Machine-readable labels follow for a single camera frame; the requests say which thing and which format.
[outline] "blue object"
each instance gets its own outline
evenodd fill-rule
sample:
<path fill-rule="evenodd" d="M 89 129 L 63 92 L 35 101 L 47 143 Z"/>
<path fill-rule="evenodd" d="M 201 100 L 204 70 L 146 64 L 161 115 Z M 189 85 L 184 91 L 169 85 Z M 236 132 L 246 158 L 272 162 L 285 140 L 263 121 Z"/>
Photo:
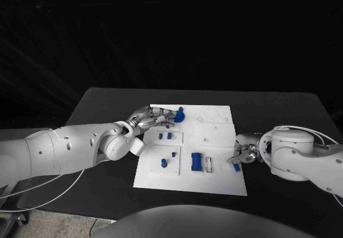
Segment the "blue object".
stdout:
<path fill-rule="evenodd" d="M 166 159 L 162 160 L 162 163 L 163 163 L 163 164 L 162 164 L 163 168 L 166 168 L 166 167 L 168 167 L 168 161 L 166 161 Z"/>
<path fill-rule="evenodd" d="M 237 172 L 241 171 L 238 164 L 234 164 L 234 167 L 236 167 L 236 171 L 237 171 Z"/>
<path fill-rule="evenodd" d="M 176 111 L 175 122 L 182 122 L 185 120 L 184 108 L 179 107 L 179 111 Z"/>
<path fill-rule="evenodd" d="M 192 171 L 202 171 L 202 154 L 192 153 Z"/>

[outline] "white platform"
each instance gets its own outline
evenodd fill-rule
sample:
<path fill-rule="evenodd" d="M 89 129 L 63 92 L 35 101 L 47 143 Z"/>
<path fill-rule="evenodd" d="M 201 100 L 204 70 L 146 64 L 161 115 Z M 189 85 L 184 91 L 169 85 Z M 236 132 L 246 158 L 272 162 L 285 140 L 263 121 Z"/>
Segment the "white platform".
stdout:
<path fill-rule="evenodd" d="M 237 141 L 230 106 L 150 105 L 172 110 L 184 107 L 185 120 L 175 127 L 153 127 L 145 133 L 135 187 L 247 196 L 244 172 L 227 160 Z M 202 172 L 192 171 L 192 153 L 202 154 Z M 212 172 L 207 172 L 207 157 Z"/>

